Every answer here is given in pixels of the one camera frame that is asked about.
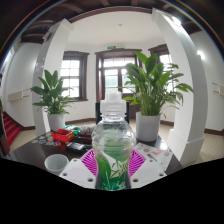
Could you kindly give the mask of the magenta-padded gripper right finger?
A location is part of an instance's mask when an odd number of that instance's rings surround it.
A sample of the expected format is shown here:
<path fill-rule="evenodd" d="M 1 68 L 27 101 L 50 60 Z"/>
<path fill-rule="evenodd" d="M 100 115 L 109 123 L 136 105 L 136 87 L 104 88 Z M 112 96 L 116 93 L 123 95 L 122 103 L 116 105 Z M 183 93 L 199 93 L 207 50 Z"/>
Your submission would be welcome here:
<path fill-rule="evenodd" d="M 133 149 L 128 163 L 128 177 L 132 189 L 143 187 L 166 176 L 153 159 L 146 159 Z"/>

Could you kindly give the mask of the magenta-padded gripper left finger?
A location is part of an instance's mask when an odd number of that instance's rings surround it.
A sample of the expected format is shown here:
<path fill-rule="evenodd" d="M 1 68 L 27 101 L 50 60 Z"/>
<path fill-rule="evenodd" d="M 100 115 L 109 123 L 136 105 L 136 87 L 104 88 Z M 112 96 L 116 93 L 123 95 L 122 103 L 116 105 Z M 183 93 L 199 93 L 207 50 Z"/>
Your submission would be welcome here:
<path fill-rule="evenodd" d="M 73 158 L 60 177 L 81 187 L 94 189 L 98 176 L 98 163 L 92 149 L 86 152 L 80 159 Z"/>

